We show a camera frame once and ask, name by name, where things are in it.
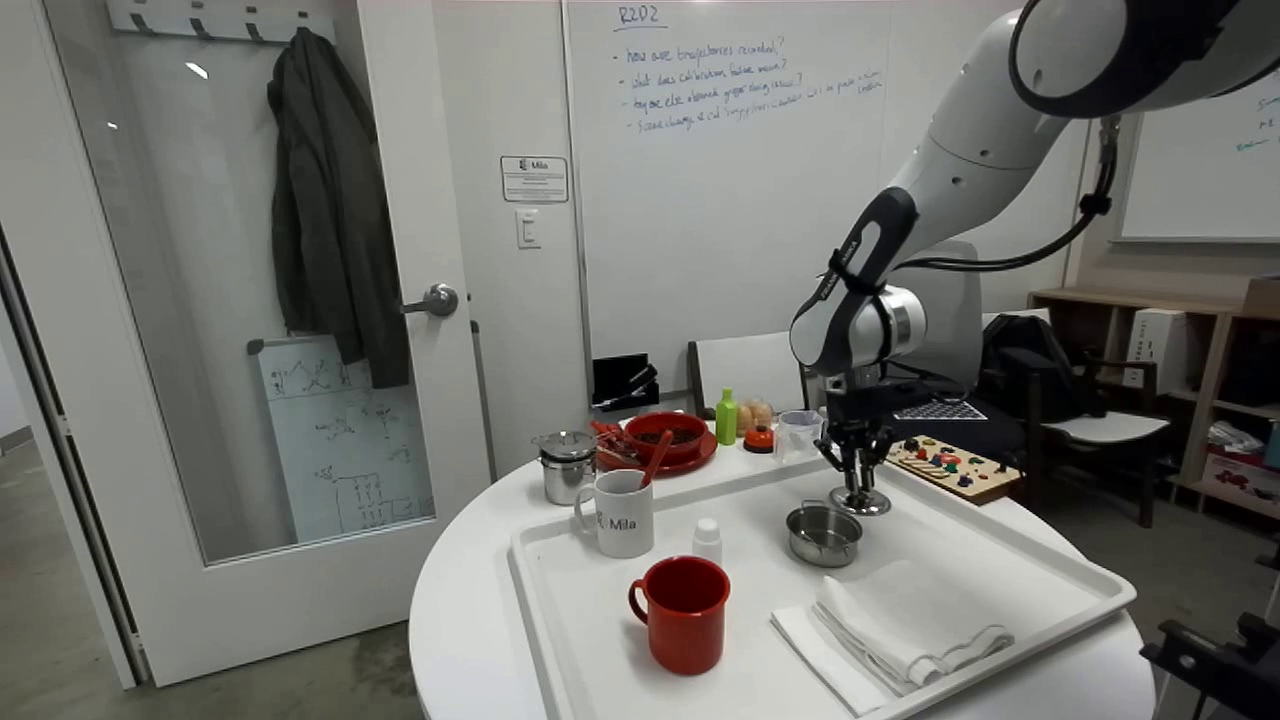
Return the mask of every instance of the metal bowl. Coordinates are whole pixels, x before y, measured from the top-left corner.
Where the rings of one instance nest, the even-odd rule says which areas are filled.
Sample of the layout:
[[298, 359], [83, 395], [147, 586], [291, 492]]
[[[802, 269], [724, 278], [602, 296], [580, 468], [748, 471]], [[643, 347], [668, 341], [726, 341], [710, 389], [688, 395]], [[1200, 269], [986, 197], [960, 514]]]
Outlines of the metal bowl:
[[862, 523], [845, 507], [802, 505], [789, 514], [789, 548], [802, 566], [845, 568], [850, 566], [859, 535], [862, 535]]

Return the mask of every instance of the cardboard box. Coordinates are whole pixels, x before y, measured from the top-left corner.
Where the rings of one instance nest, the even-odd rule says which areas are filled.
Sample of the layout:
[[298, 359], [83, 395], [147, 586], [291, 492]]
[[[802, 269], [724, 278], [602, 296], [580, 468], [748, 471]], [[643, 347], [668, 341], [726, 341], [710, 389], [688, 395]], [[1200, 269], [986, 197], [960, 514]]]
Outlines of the cardboard box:
[[1233, 458], [1233, 451], [1206, 449], [1204, 479], [1233, 485], [1233, 489], [1250, 492], [1260, 500], [1280, 500], [1280, 471], [1256, 458]]
[[1270, 438], [1267, 438], [1264, 466], [1267, 466], [1267, 468], [1280, 468], [1280, 418], [1270, 418]]
[[1156, 392], [1168, 395], [1172, 389], [1187, 389], [1187, 359], [1192, 359], [1192, 323], [1177, 310], [1140, 310], [1133, 313], [1126, 333], [1126, 363], [1156, 363]]
[[1240, 313], [1280, 320], [1280, 278], [1256, 278]]

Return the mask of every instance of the small metal pot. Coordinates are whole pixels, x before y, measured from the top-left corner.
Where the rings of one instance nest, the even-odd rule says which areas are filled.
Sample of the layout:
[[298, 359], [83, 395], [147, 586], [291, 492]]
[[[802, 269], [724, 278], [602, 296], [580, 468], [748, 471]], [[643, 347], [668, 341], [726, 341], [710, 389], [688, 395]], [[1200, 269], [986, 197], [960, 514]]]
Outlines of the small metal pot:
[[802, 505], [789, 516], [789, 548], [802, 566], [817, 568], [845, 568], [857, 562], [857, 541], [862, 535], [862, 523], [846, 507], [831, 505]]
[[587, 433], [552, 433], [538, 449], [542, 496], [570, 507], [576, 492], [597, 475], [597, 443]]

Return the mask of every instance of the wooden board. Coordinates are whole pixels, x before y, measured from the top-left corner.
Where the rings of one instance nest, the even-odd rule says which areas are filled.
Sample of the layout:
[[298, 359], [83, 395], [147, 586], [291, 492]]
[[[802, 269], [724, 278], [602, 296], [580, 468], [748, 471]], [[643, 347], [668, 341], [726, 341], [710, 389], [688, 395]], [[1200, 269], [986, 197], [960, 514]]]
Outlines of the wooden board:
[[1022, 479], [1019, 468], [945, 443], [937, 438], [892, 443], [889, 466], [971, 505], [986, 505], [1002, 496], [1009, 485]]

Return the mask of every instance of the door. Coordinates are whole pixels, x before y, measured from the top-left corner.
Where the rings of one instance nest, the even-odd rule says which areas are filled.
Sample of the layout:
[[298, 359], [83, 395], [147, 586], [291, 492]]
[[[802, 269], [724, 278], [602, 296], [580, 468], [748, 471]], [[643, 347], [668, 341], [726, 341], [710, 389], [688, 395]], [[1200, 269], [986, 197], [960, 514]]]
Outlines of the door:
[[[277, 305], [264, 89], [296, 26], [372, 100], [398, 305], [432, 296], [406, 383]], [[490, 479], [432, 5], [11, 0], [0, 89], [0, 224], [147, 682], [404, 620]]]

